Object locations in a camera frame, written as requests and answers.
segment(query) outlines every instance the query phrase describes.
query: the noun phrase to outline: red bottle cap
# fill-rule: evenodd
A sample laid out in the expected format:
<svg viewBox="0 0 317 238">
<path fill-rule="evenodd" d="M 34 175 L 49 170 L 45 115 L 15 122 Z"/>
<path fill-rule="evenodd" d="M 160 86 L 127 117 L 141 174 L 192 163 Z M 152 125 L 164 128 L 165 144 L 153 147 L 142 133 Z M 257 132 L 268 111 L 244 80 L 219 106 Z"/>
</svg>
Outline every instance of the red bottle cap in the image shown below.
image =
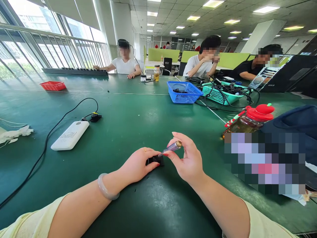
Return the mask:
<svg viewBox="0 0 317 238">
<path fill-rule="evenodd" d="M 271 114 L 275 110 L 271 104 L 260 104 L 256 108 L 247 109 L 247 116 L 259 122 L 272 120 L 274 117 Z"/>
</svg>

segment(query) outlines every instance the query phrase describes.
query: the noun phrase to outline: white t-shirt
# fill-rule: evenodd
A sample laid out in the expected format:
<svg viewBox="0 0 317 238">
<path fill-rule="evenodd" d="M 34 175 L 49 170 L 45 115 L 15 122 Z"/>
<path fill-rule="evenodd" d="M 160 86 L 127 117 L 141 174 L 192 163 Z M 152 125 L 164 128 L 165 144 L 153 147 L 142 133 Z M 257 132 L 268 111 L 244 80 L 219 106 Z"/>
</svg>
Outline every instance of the white t-shirt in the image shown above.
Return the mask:
<svg viewBox="0 0 317 238">
<path fill-rule="evenodd" d="M 122 73 L 122 74 L 131 74 L 135 72 L 135 67 L 138 65 L 138 62 L 136 59 L 129 59 L 128 62 L 124 62 L 122 58 L 115 58 L 111 62 L 117 69 L 117 73 Z"/>
<path fill-rule="evenodd" d="M 189 58 L 187 65 L 184 69 L 184 76 L 188 76 L 188 72 L 191 71 L 197 64 L 199 64 L 198 55 L 192 56 Z M 204 75 L 204 73 L 208 73 L 212 68 L 213 62 L 204 62 L 197 73 L 193 75 L 193 77 L 201 77 Z"/>
</svg>

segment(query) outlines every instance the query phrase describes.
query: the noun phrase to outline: yellow sleeve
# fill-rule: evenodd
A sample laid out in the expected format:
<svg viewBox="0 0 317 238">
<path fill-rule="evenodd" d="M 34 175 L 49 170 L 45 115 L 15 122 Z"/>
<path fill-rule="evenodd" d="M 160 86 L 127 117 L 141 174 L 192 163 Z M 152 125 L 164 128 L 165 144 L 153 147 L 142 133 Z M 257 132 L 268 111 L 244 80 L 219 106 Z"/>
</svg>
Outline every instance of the yellow sleeve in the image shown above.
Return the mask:
<svg viewBox="0 0 317 238">
<path fill-rule="evenodd" d="M 55 212 L 65 196 L 56 199 L 41 210 L 21 215 L 13 224 L 0 231 L 0 238 L 47 237 Z"/>
</svg>

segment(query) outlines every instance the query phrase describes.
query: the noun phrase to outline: bottle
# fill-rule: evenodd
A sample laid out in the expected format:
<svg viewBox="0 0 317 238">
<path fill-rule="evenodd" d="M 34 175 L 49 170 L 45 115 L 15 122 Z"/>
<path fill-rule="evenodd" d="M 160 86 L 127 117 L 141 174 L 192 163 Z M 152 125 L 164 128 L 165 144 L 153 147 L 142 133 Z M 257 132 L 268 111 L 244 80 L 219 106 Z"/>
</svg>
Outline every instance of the bottle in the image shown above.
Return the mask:
<svg viewBox="0 0 317 238">
<path fill-rule="evenodd" d="M 159 64 L 154 66 L 154 80 L 159 81 Z"/>
<path fill-rule="evenodd" d="M 269 104 L 260 104 L 256 108 L 247 106 L 245 110 L 236 115 L 232 120 L 228 121 L 225 125 L 227 129 L 225 133 L 253 133 L 260 129 L 266 121 L 272 120 L 274 107 Z"/>
</svg>

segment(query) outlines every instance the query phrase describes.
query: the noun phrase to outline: screwdriver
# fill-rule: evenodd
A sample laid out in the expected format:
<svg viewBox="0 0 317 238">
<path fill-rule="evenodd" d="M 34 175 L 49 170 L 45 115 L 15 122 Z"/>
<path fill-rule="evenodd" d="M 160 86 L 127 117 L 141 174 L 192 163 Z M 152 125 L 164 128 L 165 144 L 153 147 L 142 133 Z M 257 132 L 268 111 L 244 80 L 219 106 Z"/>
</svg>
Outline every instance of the screwdriver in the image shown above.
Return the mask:
<svg viewBox="0 0 317 238">
<path fill-rule="evenodd" d="M 162 153 L 158 155 L 158 157 L 162 156 L 166 151 L 176 151 L 182 147 L 182 142 L 181 141 L 176 141 L 175 143 L 171 144 L 169 147 L 167 147 L 165 150 L 163 150 Z"/>
</svg>

